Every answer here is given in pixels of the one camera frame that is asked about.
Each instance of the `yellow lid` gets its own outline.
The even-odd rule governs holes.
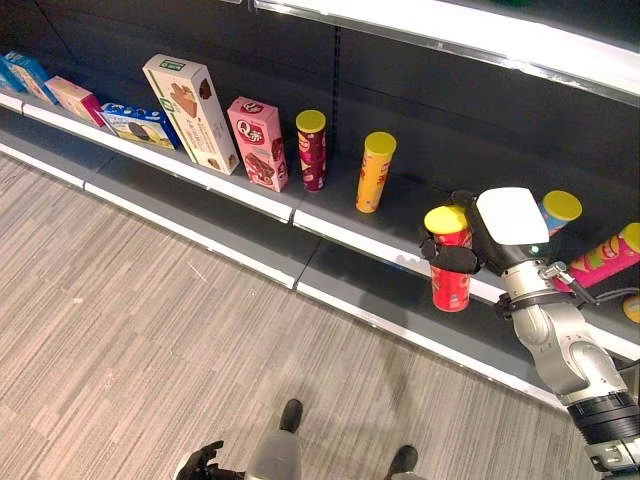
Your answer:
[[[624,227],[622,232],[620,232],[622,238],[629,247],[631,247],[634,251],[640,253],[640,223],[633,222]]]
[[[364,140],[364,148],[378,155],[390,155],[396,150],[398,143],[393,135],[387,132],[373,132]]]
[[[640,323],[640,295],[627,298],[622,304],[622,309],[629,320]]]
[[[542,205],[551,215],[565,222],[575,220],[582,214],[580,200],[562,190],[553,190],[547,193],[542,199]]]
[[[316,133],[327,125],[324,113],[318,110],[304,110],[296,117],[296,127],[304,133]]]
[[[464,208],[456,205],[434,208],[424,216],[424,226],[436,235],[448,235],[467,228]]]

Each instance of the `light blue box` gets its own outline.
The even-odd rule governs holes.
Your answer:
[[[11,72],[20,79],[30,93],[45,102],[58,103],[58,99],[44,84],[49,80],[49,75],[35,58],[12,50],[4,56],[4,59]]]
[[[12,92],[23,92],[25,90],[22,82],[11,73],[4,58],[0,57],[0,89]]]

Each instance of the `pink snack box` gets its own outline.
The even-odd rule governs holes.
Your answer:
[[[227,113],[251,183],[280,192],[289,177],[278,108],[238,97]]]
[[[94,125],[99,127],[104,125],[104,120],[98,113],[102,111],[102,107],[100,107],[95,95],[89,90],[57,76],[47,80],[45,85],[64,108]]]

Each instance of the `snack box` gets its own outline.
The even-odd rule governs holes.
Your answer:
[[[143,71],[191,160],[231,175],[238,154],[206,65],[158,54]]]
[[[278,108],[238,97],[227,113],[251,183],[281,191],[289,177]]]
[[[100,115],[111,131],[121,138],[171,149],[180,146],[176,132],[162,112],[105,103]]]
[[[29,92],[45,102],[58,103],[55,95],[44,84],[49,80],[49,75],[35,58],[12,50],[4,56],[4,59],[11,72],[20,79]]]
[[[23,92],[22,82],[11,73],[4,57],[0,57],[0,89]]]
[[[58,76],[47,80],[44,84],[64,108],[98,127],[104,125],[104,120],[99,113],[102,108],[95,95],[89,90]]]

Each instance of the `black shoe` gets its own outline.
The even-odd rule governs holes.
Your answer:
[[[391,478],[396,473],[411,472],[418,463],[418,451],[411,445],[404,445],[398,449],[396,456],[391,460],[389,472],[386,478]]]
[[[280,430],[296,433],[302,419],[302,403],[295,398],[289,400],[282,411]]]

